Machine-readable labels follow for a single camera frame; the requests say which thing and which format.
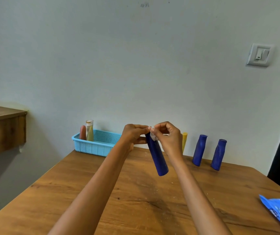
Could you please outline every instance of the blue bottle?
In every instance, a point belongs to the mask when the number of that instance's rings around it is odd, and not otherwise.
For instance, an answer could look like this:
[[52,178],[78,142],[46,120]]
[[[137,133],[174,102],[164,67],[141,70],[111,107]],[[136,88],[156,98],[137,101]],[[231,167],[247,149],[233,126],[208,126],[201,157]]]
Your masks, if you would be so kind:
[[147,143],[150,149],[150,153],[152,155],[156,170],[158,171],[159,176],[166,175],[168,173],[168,166],[166,164],[165,158],[163,156],[161,147],[158,143],[158,141],[154,141],[151,138],[150,133],[147,133],[145,135],[147,139]]
[[198,167],[201,164],[202,156],[205,149],[206,138],[207,135],[201,134],[194,150],[192,163]]
[[226,143],[227,143],[226,140],[220,139],[218,141],[218,145],[215,149],[211,167],[217,171],[219,171],[219,169],[220,169],[220,165],[221,165],[221,162],[222,162],[224,154],[225,154]]

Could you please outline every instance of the person's right arm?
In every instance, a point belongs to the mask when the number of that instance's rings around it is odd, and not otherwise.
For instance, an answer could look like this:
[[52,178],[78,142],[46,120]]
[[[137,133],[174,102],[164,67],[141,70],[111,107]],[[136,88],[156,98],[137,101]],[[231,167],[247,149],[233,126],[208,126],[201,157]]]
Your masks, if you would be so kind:
[[169,122],[157,124],[152,128],[165,153],[172,163],[189,208],[198,234],[232,234],[226,224],[217,215],[198,182],[190,173],[182,154],[182,134]]

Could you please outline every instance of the blue plastic basket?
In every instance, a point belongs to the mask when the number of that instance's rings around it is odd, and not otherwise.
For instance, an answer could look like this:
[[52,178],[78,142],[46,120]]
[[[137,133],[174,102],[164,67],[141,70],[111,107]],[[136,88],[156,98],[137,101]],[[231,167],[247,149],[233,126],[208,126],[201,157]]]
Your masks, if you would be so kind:
[[79,134],[74,135],[72,140],[75,143],[75,150],[77,152],[106,157],[120,139],[120,136],[121,134],[118,133],[111,133],[95,129],[93,130],[93,142],[79,139]]

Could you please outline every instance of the wooden cabinet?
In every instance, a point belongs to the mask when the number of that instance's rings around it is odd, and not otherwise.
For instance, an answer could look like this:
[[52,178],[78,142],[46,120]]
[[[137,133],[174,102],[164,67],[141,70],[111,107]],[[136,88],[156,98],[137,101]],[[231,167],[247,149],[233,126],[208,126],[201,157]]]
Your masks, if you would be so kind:
[[0,107],[0,152],[26,142],[26,111]]

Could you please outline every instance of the light switch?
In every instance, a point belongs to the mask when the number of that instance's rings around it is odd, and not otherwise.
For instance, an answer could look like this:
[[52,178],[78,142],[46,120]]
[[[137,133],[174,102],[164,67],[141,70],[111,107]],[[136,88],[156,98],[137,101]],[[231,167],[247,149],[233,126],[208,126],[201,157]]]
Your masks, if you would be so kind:
[[247,65],[268,67],[271,63],[275,46],[272,44],[252,44]]

